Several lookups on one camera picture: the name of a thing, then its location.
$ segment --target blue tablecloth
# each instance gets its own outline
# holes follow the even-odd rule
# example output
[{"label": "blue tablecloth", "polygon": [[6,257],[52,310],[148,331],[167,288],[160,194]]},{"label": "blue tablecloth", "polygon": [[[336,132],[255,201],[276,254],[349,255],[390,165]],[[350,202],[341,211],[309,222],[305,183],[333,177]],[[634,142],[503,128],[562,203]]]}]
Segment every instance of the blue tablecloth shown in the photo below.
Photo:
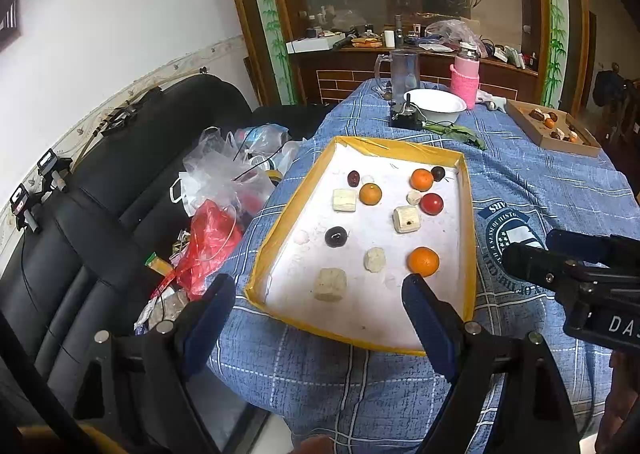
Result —
[{"label": "blue tablecloth", "polygon": [[[499,335],[540,331],[562,373],[578,428],[593,399],[593,430],[609,392],[610,352],[566,336],[564,312],[552,294],[508,277],[500,258],[511,241],[544,244],[553,228],[640,238],[640,209],[625,177],[603,152],[588,158],[540,149],[508,115],[482,106],[462,113],[458,124],[476,131],[486,151],[426,131],[389,127],[387,116],[387,104],[371,91],[371,82],[363,83],[302,146],[222,268],[234,276],[238,290],[210,368],[250,403],[283,415],[295,441],[327,434],[336,452],[350,454],[411,452],[418,446],[449,389],[427,358],[371,352],[310,335],[258,311],[242,293],[262,240],[333,136],[417,142],[465,154],[478,255],[475,320]],[[499,396],[496,377],[471,450],[486,441]]]}]

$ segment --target red tomato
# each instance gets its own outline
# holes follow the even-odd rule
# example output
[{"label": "red tomato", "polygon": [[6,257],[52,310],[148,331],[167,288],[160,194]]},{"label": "red tomato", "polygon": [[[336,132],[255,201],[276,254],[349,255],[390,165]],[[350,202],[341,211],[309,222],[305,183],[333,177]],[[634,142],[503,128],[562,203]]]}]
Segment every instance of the red tomato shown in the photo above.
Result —
[{"label": "red tomato", "polygon": [[443,207],[444,202],[442,198],[434,192],[428,192],[420,200],[420,208],[432,216],[440,214]]}]

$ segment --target orange fruit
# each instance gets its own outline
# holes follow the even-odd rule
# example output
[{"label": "orange fruit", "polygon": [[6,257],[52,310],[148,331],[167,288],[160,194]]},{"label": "orange fruit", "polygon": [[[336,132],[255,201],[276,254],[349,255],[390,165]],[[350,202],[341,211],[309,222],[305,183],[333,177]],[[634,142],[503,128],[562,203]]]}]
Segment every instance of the orange fruit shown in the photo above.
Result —
[{"label": "orange fruit", "polygon": [[382,199],[382,189],[375,183],[365,183],[360,187],[359,198],[364,205],[375,205]]},{"label": "orange fruit", "polygon": [[409,183],[414,189],[424,192],[431,189],[431,186],[433,185],[433,174],[431,174],[431,171],[427,171],[426,169],[416,169],[412,173]]},{"label": "orange fruit", "polygon": [[406,265],[414,274],[429,277],[436,273],[440,266],[440,258],[427,247],[416,248],[406,259]]}]

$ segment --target human hand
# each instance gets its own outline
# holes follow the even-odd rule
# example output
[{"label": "human hand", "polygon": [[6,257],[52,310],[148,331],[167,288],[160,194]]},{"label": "human hand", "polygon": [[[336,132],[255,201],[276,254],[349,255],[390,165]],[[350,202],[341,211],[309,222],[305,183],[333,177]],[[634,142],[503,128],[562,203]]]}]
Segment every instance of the human hand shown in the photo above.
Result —
[{"label": "human hand", "polygon": [[640,363],[619,351],[614,351],[609,359],[611,390],[604,406],[604,416],[600,422],[595,449],[604,452],[613,435],[626,420],[629,411],[638,399],[640,388]]},{"label": "human hand", "polygon": [[334,442],[328,436],[312,436],[305,439],[290,454],[332,454]]}]

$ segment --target glass pitcher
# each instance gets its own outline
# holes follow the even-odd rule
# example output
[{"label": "glass pitcher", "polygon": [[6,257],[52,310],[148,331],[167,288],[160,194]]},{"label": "glass pitcher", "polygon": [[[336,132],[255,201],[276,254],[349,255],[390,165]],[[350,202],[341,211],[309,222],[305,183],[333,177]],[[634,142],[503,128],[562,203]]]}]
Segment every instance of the glass pitcher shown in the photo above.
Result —
[{"label": "glass pitcher", "polygon": [[378,87],[385,91],[385,86],[380,78],[380,63],[383,61],[388,62],[391,67],[391,102],[395,103],[392,108],[400,110],[404,104],[404,94],[412,89],[422,87],[418,54],[410,50],[393,50],[389,52],[388,56],[383,54],[378,56],[373,73]]}]

